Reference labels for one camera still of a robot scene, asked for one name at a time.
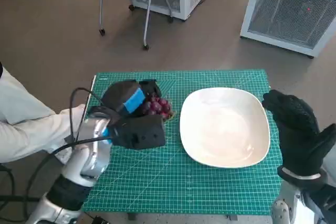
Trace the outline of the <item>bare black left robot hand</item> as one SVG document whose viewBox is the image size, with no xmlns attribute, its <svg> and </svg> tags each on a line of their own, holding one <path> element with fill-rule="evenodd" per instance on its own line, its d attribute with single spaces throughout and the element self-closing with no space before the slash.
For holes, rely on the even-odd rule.
<svg viewBox="0 0 336 224">
<path fill-rule="evenodd" d="M 102 104 L 122 116 L 140 117 L 145 114 L 143 103 L 162 93 L 155 79 L 124 80 L 113 83 L 103 94 Z"/>
</svg>

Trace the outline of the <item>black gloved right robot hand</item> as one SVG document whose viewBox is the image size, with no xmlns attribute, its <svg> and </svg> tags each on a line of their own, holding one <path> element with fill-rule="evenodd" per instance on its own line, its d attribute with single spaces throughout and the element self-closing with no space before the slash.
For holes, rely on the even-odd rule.
<svg viewBox="0 0 336 224">
<path fill-rule="evenodd" d="M 263 99 L 278 128 L 283 167 L 302 177 L 320 173 L 323 159 L 335 145 L 335 124 L 321 131 L 313 109 L 294 95 L 270 90 Z"/>
</svg>

